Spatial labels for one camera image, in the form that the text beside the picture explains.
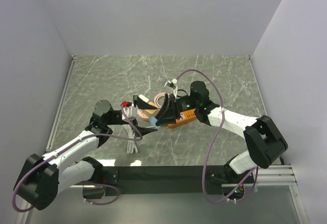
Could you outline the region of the pink round power socket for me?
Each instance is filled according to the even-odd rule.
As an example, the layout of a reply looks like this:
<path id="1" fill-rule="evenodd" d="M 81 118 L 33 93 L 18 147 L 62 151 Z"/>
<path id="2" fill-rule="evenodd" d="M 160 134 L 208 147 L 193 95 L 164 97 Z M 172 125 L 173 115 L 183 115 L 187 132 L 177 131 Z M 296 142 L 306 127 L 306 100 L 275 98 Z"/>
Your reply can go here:
<path id="1" fill-rule="evenodd" d="M 155 117 L 159 112 L 159 109 L 150 109 L 150 110 L 137 110 L 139 118 L 143 121 L 148 121 L 150 117 Z"/>

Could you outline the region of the blue plug adapter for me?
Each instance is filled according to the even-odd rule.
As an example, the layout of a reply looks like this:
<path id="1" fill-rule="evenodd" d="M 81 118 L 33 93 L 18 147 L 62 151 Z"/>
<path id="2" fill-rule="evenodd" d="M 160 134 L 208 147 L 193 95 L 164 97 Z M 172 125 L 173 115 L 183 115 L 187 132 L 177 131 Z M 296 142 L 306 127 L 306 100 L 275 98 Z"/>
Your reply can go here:
<path id="1" fill-rule="evenodd" d="M 159 129 L 160 126 L 157 126 L 157 125 L 156 125 L 157 121 L 158 121 L 158 120 L 157 120 L 154 116 L 149 117 L 149 122 L 150 122 L 150 124 L 151 124 L 154 128 Z"/>

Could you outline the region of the white square smart plug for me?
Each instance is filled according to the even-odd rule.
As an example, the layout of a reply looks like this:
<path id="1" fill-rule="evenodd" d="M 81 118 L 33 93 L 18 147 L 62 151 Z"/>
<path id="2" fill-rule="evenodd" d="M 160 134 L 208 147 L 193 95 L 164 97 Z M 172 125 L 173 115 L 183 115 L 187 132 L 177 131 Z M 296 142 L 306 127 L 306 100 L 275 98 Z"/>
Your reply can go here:
<path id="1" fill-rule="evenodd" d="M 145 97 L 144 95 L 142 95 L 142 94 L 140 94 L 138 97 L 139 97 L 140 99 L 142 99 L 143 101 L 145 101 L 146 103 L 149 102 L 149 99 L 148 99 L 147 97 Z"/>

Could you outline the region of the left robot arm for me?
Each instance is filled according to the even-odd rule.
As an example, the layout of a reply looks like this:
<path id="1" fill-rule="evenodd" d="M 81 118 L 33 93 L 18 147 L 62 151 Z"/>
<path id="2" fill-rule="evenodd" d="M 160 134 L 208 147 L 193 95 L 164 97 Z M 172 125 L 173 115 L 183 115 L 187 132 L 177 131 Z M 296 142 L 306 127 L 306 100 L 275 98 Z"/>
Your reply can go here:
<path id="1" fill-rule="evenodd" d="M 31 204 L 28 211 L 43 210 L 59 193 L 78 183 L 108 188 L 103 165 L 85 154 L 115 137 L 110 125 L 129 125 L 137 135 L 133 141 L 142 140 L 155 129 L 139 127 L 135 122 L 137 111 L 156 109 L 137 95 L 131 102 L 122 102 L 119 110 L 105 99 L 98 101 L 89 125 L 76 138 L 50 153 L 32 154 L 26 159 L 13 188 L 12 207 L 23 212 L 16 204 L 16 197 L 20 196 Z"/>

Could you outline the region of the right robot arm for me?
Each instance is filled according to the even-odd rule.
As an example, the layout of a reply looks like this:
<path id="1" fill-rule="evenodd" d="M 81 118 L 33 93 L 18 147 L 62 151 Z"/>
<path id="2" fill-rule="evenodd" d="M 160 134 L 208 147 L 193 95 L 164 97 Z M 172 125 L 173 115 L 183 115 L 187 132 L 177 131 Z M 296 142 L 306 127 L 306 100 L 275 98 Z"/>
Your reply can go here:
<path id="1" fill-rule="evenodd" d="M 224 176 L 227 181 L 235 183 L 242 173 L 255 167 L 268 168 L 288 149 L 286 140 L 269 116 L 250 117 L 222 108 L 211 101 L 203 81 L 192 82 L 189 95 L 182 97 L 177 97 L 174 83 L 169 85 L 174 93 L 165 95 L 158 114 L 150 118 L 153 126 L 159 128 L 177 123 L 182 112 L 194 110 L 201 123 L 221 127 L 245 139 L 247 150 L 226 164 Z"/>

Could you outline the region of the orange power strip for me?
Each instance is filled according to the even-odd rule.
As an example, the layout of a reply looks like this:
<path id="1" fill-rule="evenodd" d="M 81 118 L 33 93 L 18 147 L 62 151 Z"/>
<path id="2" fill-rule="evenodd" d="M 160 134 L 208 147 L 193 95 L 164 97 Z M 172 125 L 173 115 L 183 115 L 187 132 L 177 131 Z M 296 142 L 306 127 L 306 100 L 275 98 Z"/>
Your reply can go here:
<path id="1" fill-rule="evenodd" d="M 194 109 L 191 109 L 191 110 L 186 110 L 186 111 L 180 112 L 180 118 L 177 119 L 175 123 L 168 124 L 167 127 L 169 129 L 172 129 L 172 128 L 181 126 L 185 123 L 194 121 L 196 119 L 196 115 L 195 115 L 194 111 L 195 111 Z"/>

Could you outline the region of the black base bar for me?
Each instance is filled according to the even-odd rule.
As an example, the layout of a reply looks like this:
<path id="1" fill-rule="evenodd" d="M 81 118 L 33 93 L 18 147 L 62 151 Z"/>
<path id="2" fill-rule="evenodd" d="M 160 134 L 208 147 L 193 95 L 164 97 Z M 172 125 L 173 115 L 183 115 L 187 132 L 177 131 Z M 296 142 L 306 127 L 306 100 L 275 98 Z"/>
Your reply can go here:
<path id="1" fill-rule="evenodd" d="M 121 194 L 201 193 L 202 166 L 105 166 L 96 183 L 108 184 Z M 238 184 L 249 170 L 238 175 L 223 165 L 206 167 L 207 194 L 221 195 L 224 184 Z"/>

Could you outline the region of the aluminium rail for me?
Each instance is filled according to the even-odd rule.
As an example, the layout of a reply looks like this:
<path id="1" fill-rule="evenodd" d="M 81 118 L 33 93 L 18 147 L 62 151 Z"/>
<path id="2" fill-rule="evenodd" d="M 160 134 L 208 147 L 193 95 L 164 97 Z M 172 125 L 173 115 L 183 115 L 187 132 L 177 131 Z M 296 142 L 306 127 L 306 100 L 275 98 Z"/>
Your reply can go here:
<path id="1" fill-rule="evenodd" d="M 259 168 L 258 172 L 253 171 L 253 179 L 258 186 L 294 186 L 297 180 L 292 166 L 288 165 L 271 165 L 267 169 Z"/>

